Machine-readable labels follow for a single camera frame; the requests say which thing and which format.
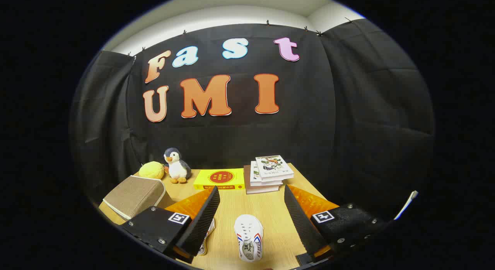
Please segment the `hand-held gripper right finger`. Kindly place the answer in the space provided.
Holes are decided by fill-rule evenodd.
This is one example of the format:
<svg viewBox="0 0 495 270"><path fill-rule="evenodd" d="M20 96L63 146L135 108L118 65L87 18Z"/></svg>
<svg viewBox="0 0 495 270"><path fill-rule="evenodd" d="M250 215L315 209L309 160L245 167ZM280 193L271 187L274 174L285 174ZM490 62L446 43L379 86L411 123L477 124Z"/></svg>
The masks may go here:
<svg viewBox="0 0 495 270"><path fill-rule="evenodd" d="M285 187L284 202L305 253L306 263L340 260L363 248L393 217L364 199L331 202L295 185Z"/></svg>

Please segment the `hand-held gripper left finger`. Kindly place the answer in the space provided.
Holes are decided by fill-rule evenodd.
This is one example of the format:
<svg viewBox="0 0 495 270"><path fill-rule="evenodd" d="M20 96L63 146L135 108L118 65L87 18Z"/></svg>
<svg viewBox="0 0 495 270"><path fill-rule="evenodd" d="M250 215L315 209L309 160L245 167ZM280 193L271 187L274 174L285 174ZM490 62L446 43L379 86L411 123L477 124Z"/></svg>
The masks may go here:
<svg viewBox="0 0 495 270"><path fill-rule="evenodd" d="M191 263L219 203L218 187L210 186L167 208L150 206L119 228L160 254Z"/></svg>

